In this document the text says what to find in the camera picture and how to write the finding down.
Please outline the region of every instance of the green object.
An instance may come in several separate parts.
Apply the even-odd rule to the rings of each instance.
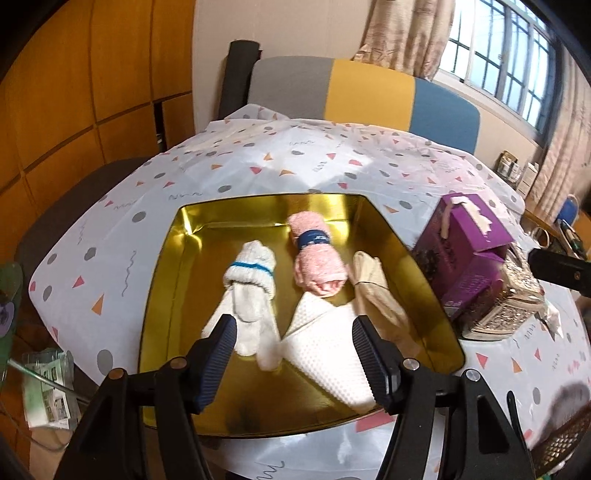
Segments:
[[[0,338],[0,389],[6,378],[8,359],[12,349],[12,338],[17,329],[17,312],[22,298],[22,270],[17,263],[11,262],[0,265],[0,300],[14,303],[14,318],[12,325],[4,337]]]

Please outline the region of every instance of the window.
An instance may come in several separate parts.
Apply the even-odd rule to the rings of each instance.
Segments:
[[[554,89],[550,40],[547,27],[519,0],[457,0],[440,68],[542,131]]]

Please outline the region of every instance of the patterned tablecloth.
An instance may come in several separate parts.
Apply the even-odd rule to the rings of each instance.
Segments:
[[[213,199],[301,192],[364,194],[409,247],[441,195],[478,193],[523,248],[535,247],[517,221],[522,199],[466,152],[407,132],[291,120],[248,105],[148,160],[92,206],[37,268],[28,286],[31,299],[57,343],[93,380],[100,383],[113,367],[134,373],[152,274],[176,211]],[[461,342],[465,368],[483,373],[505,411],[507,391],[515,392],[530,445],[590,397],[589,340],[571,294],[551,284],[544,288],[560,312],[563,338],[552,340],[531,319],[507,340]],[[382,414],[373,421],[386,420]],[[265,465],[283,462],[274,477],[287,479],[302,468],[294,455],[312,455],[324,439],[323,445],[336,446],[335,459],[325,458],[323,467],[310,462],[315,478],[319,472],[334,480],[334,472],[347,477],[356,471],[369,479],[387,446],[380,439],[392,424],[363,425],[374,424],[361,420],[282,441],[225,440],[225,448],[210,454],[252,478]],[[241,452],[247,452],[243,462]],[[440,447],[434,447],[427,470],[433,478],[439,456]],[[290,462],[296,466],[290,469]]]

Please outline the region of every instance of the window sill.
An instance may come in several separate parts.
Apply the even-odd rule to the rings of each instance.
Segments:
[[[451,73],[444,72],[443,70],[437,71],[433,82],[454,91],[469,102],[472,102],[477,106],[487,110],[492,115],[500,118],[507,125],[518,131],[532,143],[538,144],[538,138],[540,136],[538,131],[528,122],[526,122],[520,115],[515,113],[492,95],[488,95],[487,92],[481,92],[474,87],[462,83],[458,77]]]

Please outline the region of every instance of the curtain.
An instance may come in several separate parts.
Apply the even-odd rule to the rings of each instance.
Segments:
[[[591,158],[591,86],[574,58],[562,48],[563,93],[558,120],[525,202],[530,212],[547,223],[556,220],[567,195],[581,189],[577,176],[589,175]]]
[[[354,60],[432,80],[445,50],[456,0],[375,0]]]

